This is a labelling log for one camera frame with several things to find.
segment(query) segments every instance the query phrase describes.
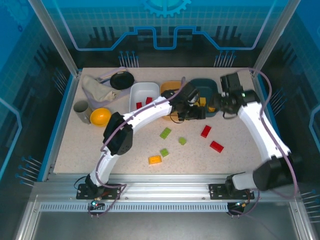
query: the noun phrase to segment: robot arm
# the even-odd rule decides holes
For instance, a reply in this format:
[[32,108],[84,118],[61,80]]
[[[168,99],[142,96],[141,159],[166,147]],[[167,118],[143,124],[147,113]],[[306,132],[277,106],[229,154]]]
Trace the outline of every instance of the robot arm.
[[174,111],[177,111],[180,121],[206,118],[205,108],[194,105],[199,99],[199,91],[191,83],[187,83],[176,97],[170,101],[166,101],[170,99],[174,93],[174,90],[167,90],[156,100],[136,111],[124,115],[116,112],[111,116],[103,133],[103,143],[106,142],[120,124],[130,120],[127,121],[123,128],[119,130],[104,147],[97,165],[98,169],[96,168],[87,176],[85,183],[92,192],[96,192],[97,188],[102,186],[102,183],[105,184],[108,182],[110,173],[117,160],[121,155],[129,151],[132,147],[133,135],[143,126],[158,118],[167,116]]
[[[214,95],[209,102],[209,106],[217,111],[223,111],[223,116],[225,116],[225,113],[239,115],[253,136],[262,159],[262,165],[257,169],[230,175],[226,179],[225,186],[228,194],[234,196],[234,193],[244,189],[265,191],[292,183],[290,171],[282,154],[276,148],[260,120],[259,112],[262,105],[257,94],[253,90],[243,90],[237,73],[221,77],[221,85],[223,93]],[[143,108],[146,108],[146,110],[137,116],[135,116],[135,113],[141,109],[123,116],[118,112],[112,115],[103,134],[104,143],[121,123],[131,116],[135,117],[129,120],[105,146],[98,169],[92,171],[86,178],[85,182],[88,187],[94,191],[102,185],[101,183],[108,182],[115,163],[122,154],[125,154],[131,148],[133,134],[141,127],[173,111],[178,112],[180,121],[205,118],[205,109],[193,105],[199,98],[199,92],[191,83],[186,84],[172,100],[157,104],[168,99],[172,94],[173,91],[170,90],[164,92],[155,101],[144,106]],[[263,119],[290,161],[296,162],[292,158],[289,148],[277,136],[265,115],[263,115]]]

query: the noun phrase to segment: white cloth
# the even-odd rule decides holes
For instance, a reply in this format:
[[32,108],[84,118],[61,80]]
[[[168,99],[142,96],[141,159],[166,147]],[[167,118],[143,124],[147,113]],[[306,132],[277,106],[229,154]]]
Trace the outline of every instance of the white cloth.
[[97,102],[112,101],[121,93],[121,90],[105,86],[89,75],[83,77],[82,88]]

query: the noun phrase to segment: glass panel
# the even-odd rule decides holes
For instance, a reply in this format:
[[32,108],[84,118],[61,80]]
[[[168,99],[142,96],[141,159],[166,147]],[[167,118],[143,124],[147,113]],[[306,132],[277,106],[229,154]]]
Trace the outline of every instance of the glass panel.
[[287,204],[259,203],[250,217],[253,220],[231,219],[225,212],[109,212],[98,219],[109,227],[101,227],[84,212],[41,212],[34,240],[87,240],[93,236],[112,240],[298,239]]
[[253,66],[287,2],[43,1],[80,68]]
[[318,0],[301,0],[262,69],[272,83],[271,108],[281,138],[303,158],[301,193],[320,187],[319,10]]
[[0,233],[14,239],[69,73],[27,1],[0,1],[0,32]]

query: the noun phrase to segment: gray cup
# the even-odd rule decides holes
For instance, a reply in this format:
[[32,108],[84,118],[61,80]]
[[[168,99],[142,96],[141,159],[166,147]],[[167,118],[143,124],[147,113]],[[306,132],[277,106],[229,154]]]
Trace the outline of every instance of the gray cup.
[[87,101],[78,101],[73,105],[73,110],[85,124],[90,124],[90,115],[92,114],[92,109],[89,107]]

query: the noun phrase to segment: dark teal bowl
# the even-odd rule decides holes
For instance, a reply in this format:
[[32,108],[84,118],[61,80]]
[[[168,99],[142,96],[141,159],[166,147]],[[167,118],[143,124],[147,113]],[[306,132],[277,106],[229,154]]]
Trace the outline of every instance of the dark teal bowl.
[[208,111],[208,103],[213,94],[218,93],[218,86],[217,83],[209,78],[195,78],[190,81],[193,86],[195,86],[199,90],[199,94],[201,98],[205,98],[205,109],[206,113],[205,116],[207,118],[211,118],[217,114],[216,112],[209,112]]

